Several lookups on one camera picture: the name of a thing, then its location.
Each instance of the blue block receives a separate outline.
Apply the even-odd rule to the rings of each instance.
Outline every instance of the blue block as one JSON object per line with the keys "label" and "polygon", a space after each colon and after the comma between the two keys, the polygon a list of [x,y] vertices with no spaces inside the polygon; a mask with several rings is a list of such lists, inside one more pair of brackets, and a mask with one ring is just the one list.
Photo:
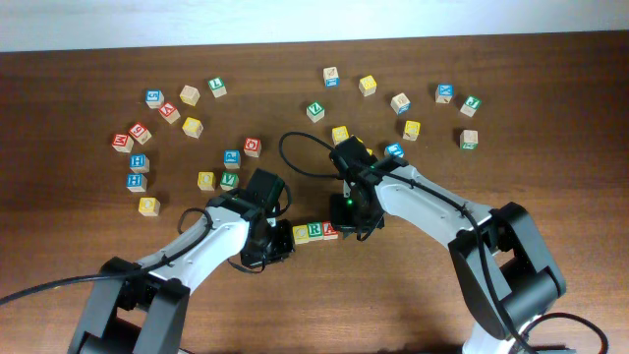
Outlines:
{"label": "blue block", "polygon": [[402,113],[406,112],[407,110],[409,110],[409,108],[411,108],[411,103],[401,106],[400,107],[400,111],[397,112],[397,114],[398,115],[402,114]]}
{"label": "blue block", "polygon": [[146,92],[146,102],[158,101],[160,95],[159,89],[150,89]]}
{"label": "blue block", "polygon": [[131,155],[131,159],[129,161],[129,167],[142,168],[145,166],[146,166],[146,156],[143,153]]}
{"label": "blue block", "polygon": [[441,84],[439,85],[439,95],[449,95],[451,96],[454,93],[454,88],[449,84]]}
{"label": "blue block", "polygon": [[404,157],[404,150],[402,149],[402,146],[399,143],[395,143],[395,144],[391,144],[390,146],[386,147],[386,149],[384,150],[384,155],[386,155],[386,156],[393,155],[393,156],[397,156],[397,157]]}
{"label": "blue block", "polygon": [[239,163],[240,152],[238,150],[225,150],[225,163]]}
{"label": "blue block", "polygon": [[130,173],[127,175],[127,187],[140,187],[142,185],[141,173]]}
{"label": "blue block", "polygon": [[338,83],[339,83],[339,80],[338,80],[338,79],[339,79],[339,78],[335,78],[335,79],[327,79],[327,81],[325,81],[325,86],[326,86],[327,88],[338,86]]}

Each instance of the background wall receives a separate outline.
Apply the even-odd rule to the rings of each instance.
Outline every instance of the background wall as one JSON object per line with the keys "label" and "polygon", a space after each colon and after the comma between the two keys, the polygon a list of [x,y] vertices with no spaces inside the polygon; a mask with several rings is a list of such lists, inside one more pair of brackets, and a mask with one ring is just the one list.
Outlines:
{"label": "background wall", "polygon": [[629,0],[0,0],[0,51],[629,29]]}

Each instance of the cube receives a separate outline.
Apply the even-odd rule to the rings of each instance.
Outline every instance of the cube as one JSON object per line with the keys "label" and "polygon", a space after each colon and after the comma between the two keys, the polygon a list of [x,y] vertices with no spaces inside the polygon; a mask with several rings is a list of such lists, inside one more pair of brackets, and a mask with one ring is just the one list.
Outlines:
{"label": "cube", "polygon": [[420,122],[406,121],[402,138],[414,142],[420,134],[420,126]]}
{"label": "cube", "polygon": [[202,191],[213,191],[216,189],[216,179],[213,172],[199,172],[197,185]]}
{"label": "cube", "polygon": [[475,149],[479,144],[479,132],[464,130],[459,138],[461,149]]}
{"label": "cube", "polygon": [[238,175],[236,173],[223,172],[223,176],[220,178],[220,188],[223,191],[231,191],[238,187]]}
{"label": "cube", "polygon": [[262,142],[259,139],[255,138],[246,138],[243,151],[247,156],[259,157],[259,154],[262,151]]}
{"label": "cube", "polygon": [[385,156],[396,156],[396,157],[404,157],[404,150],[402,149],[402,146],[400,146],[399,143],[395,143],[395,144],[391,144],[390,146],[386,147],[384,149],[384,155]]}
{"label": "cube", "polygon": [[338,238],[338,232],[332,228],[332,223],[324,221],[323,226],[323,240],[335,240]]}
{"label": "cube", "polygon": [[175,123],[175,121],[181,117],[177,107],[170,102],[166,102],[163,106],[159,107],[159,114],[170,124]]}
{"label": "cube", "polygon": [[307,226],[309,242],[323,239],[323,225],[320,222],[311,222]]}
{"label": "cube", "polygon": [[454,88],[450,84],[440,84],[436,87],[434,101],[437,103],[450,103],[454,95]]}
{"label": "cube", "polygon": [[465,104],[463,104],[463,107],[461,107],[461,113],[472,117],[481,106],[481,103],[482,102],[478,98],[469,96],[468,99],[466,99]]}
{"label": "cube", "polygon": [[308,226],[293,226],[293,239],[295,240],[295,245],[308,243],[310,241],[308,238]]}
{"label": "cube", "polygon": [[338,71],[336,67],[323,69],[323,81],[327,88],[337,87],[339,84]]}
{"label": "cube", "polygon": [[358,83],[358,88],[363,93],[363,96],[367,97],[370,94],[375,93],[376,83],[373,76],[369,75],[362,78]]}
{"label": "cube", "polygon": [[186,122],[184,122],[182,129],[187,136],[198,139],[200,137],[200,133],[203,131],[203,124],[198,119],[188,117],[186,118]]}
{"label": "cube", "polygon": [[150,132],[140,123],[136,123],[136,125],[129,130],[129,134],[142,145],[150,139]]}
{"label": "cube", "polygon": [[140,198],[138,211],[144,216],[158,216],[159,207],[159,201],[155,198]]}
{"label": "cube", "polygon": [[308,118],[310,118],[313,123],[316,123],[325,116],[325,109],[323,109],[323,106],[319,102],[315,102],[306,108],[306,115],[308,115]]}
{"label": "cube", "polygon": [[239,169],[240,168],[240,152],[238,150],[225,150],[225,157],[223,158],[225,167],[227,169]]}
{"label": "cube", "polygon": [[143,153],[131,155],[129,167],[131,167],[131,170],[135,173],[147,173],[149,168],[148,158]]}
{"label": "cube", "polygon": [[185,85],[179,93],[179,97],[181,97],[182,102],[195,106],[199,101],[200,93],[198,89]]}
{"label": "cube", "polygon": [[209,89],[212,90],[214,98],[218,98],[222,95],[227,94],[227,88],[225,87],[225,83],[223,83],[223,80],[221,78],[212,79],[208,81],[207,84],[209,85]]}
{"label": "cube", "polygon": [[159,108],[164,104],[164,95],[159,89],[148,89],[146,91],[146,104],[150,109]]}
{"label": "cube", "polygon": [[404,93],[400,93],[391,99],[391,108],[400,115],[411,108],[411,101]]}
{"label": "cube", "polygon": [[348,139],[350,139],[350,134],[347,132],[347,127],[340,126],[332,129],[332,140],[336,146]]}
{"label": "cube", "polygon": [[130,173],[127,175],[127,188],[133,192],[146,192],[146,177],[140,173]]}
{"label": "cube", "polygon": [[131,152],[131,148],[134,146],[134,141],[126,134],[116,134],[111,146],[120,152]]}

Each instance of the toy block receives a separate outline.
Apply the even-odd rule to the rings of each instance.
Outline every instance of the toy block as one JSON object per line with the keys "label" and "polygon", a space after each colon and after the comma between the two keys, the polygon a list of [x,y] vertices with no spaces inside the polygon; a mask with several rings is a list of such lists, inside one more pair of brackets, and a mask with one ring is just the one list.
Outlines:
{"label": "toy block", "polygon": [[325,116],[325,109],[323,109],[323,106],[319,102],[315,102],[306,108],[306,115],[308,115],[308,118],[310,118],[313,123],[316,123]]}
{"label": "toy block", "polygon": [[338,232],[332,228],[332,223],[324,221],[323,225],[323,240],[335,240],[338,238]]}
{"label": "toy block", "polygon": [[131,192],[146,192],[146,184],[148,181],[140,173],[130,173],[127,175],[127,188]]}
{"label": "toy block", "polygon": [[216,179],[213,172],[199,172],[197,185],[202,191],[213,191],[216,189]]}
{"label": "toy block", "polygon": [[417,139],[417,136],[420,134],[420,127],[420,122],[406,121],[402,138],[414,142]]}
{"label": "toy block", "polygon": [[148,157],[146,157],[143,153],[138,153],[135,155],[131,155],[131,159],[129,160],[129,167],[135,173],[146,173],[149,169]]}
{"label": "toy block", "polygon": [[170,124],[175,123],[175,121],[181,117],[177,107],[170,102],[166,102],[163,106],[159,107],[159,114]]}
{"label": "toy block", "polygon": [[323,239],[323,225],[320,222],[311,222],[308,225],[308,241]]}
{"label": "toy block", "polygon": [[181,97],[182,102],[195,106],[197,101],[199,101],[200,93],[198,89],[185,85],[184,89],[179,93],[179,97]]}
{"label": "toy block", "polygon": [[126,134],[116,134],[111,146],[120,152],[131,152],[131,148],[134,146],[134,140],[129,138]]}
{"label": "toy block", "polygon": [[481,103],[482,102],[478,98],[469,96],[465,101],[465,104],[463,104],[463,107],[461,107],[461,113],[472,117],[481,106]]}
{"label": "toy block", "polygon": [[227,94],[227,88],[225,87],[225,83],[223,83],[223,80],[221,78],[212,79],[208,81],[207,84],[209,85],[209,89],[212,90],[214,98],[218,98],[222,95]]}
{"label": "toy block", "polygon": [[434,101],[437,103],[450,103],[454,95],[454,88],[449,84],[440,84],[436,87]]}
{"label": "toy block", "polygon": [[144,216],[158,216],[160,203],[155,198],[140,198],[138,211]]}
{"label": "toy block", "polygon": [[402,146],[400,146],[399,143],[395,143],[395,144],[391,144],[390,146],[386,147],[384,149],[384,155],[385,156],[397,156],[397,157],[404,157],[404,150],[402,149]]}
{"label": "toy block", "polygon": [[184,122],[182,129],[187,136],[198,139],[200,137],[200,133],[203,131],[203,124],[198,119],[188,117],[186,118],[186,122]]}
{"label": "toy block", "polygon": [[338,70],[336,67],[330,67],[323,69],[323,80],[327,88],[337,87],[339,84]]}
{"label": "toy block", "polygon": [[259,157],[259,154],[262,151],[262,142],[259,139],[255,138],[246,138],[243,151],[247,156]]}
{"label": "toy block", "polygon": [[375,83],[375,80],[373,79],[373,76],[369,75],[367,77],[362,78],[360,82],[358,83],[358,88],[360,89],[360,91],[363,93],[363,96],[365,97],[367,97],[370,94],[374,94],[375,89],[376,89],[376,83]]}
{"label": "toy block", "polygon": [[400,115],[411,108],[411,101],[404,93],[400,93],[391,99],[391,108],[395,114]]}
{"label": "toy block", "polygon": [[146,104],[150,109],[159,108],[164,104],[164,95],[159,89],[149,89],[146,91]]}
{"label": "toy block", "polygon": [[136,125],[129,130],[129,134],[142,145],[150,139],[150,132],[140,123],[136,123]]}
{"label": "toy block", "polygon": [[238,150],[225,150],[225,157],[223,158],[225,167],[227,169],[239,169],[240,168],[240,152]]}
{"label": "toy block", "polygon": [[340,126],[332,129],[332,140],[334,144],[337,146],[342,141],[350,139],[350,134],[347,132],[347,127]]}
{"label": "toy block", "polygon": [[461,149],[475,149],[479,144],[479,132],[464,130],[459,138]]}
{"label": "toy block", "polygon": [[223,172],[223,176],[220,179],[220,188],[223,191],[231,191],[238,187],[238,175],[236,173]]}
{"label": "toy block", "polygon": [[293,239],[295,240],[295,245],[308,243],[310,241],[308,238],[308,226],[293,226]]}

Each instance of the table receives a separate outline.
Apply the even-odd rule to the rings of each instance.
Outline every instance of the table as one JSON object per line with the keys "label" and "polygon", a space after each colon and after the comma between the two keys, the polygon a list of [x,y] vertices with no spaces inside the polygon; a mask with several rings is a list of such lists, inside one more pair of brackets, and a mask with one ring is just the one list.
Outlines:
{"label": "table", "polygon": [[[627,32],[0,54],[0,293],[159,250],[177,236],[185,208],[218,194],[199,190],[198,172],[221,173],[222,152],[242,148],[245,137],[261,138],[262,154],[244,157],[242,185],[256,168],[277,173],[295,197],[286,217],[326,220],[340,182],[296,174],[277,144],[287,131],[331,143],[331,129],[346,125],[378,157],[400,142],[421,173],[456,194],[526,207],[567,279],[553,310],[594,321],[620,353],[629,346],[628,57]],[[338,68],[340,87],[324,87],[328,66]],[[377,92],[362,97],[366,75]],[[216,76],[228,91],[219,99],[207,87]],[[454,85],[452,104],[434,103],[439,83]],[[201,91],[196,107],[178,98],[183,85]],[[148,109],[150,88],[183,119],[171,126]],[[412,106],[396,117],[389,102],[400,92]],[[474,118],[458,112],[468,94],[483,100]],[[315,100],[325,118],[313,124],[306,107]],[[204,125],[199,140],[181,130],[188,116]],[[407,119],[422,123],[416,142],[401,141]],[[147,195],[162,204],[156,218],[138,213],[139,196],[125,187],[129,156],[110,145],[136,122],[152,133],[134,152],[150,159]],[[479,131],[476,150],[459,149],[464,128]],[[333,171],[323,149],[288,144],[304,168]],[[474,321],[447,251],[400,219],[386,222],[366,243],[298,246],[262,275],[221,265],[192,297],[182,346],[373,353],[460,345]],[[90,288],[0,309],[0,351],[65,352]],[[583,353],[599,347],[590,331],[564,321],[536,329],[532,341]]]}

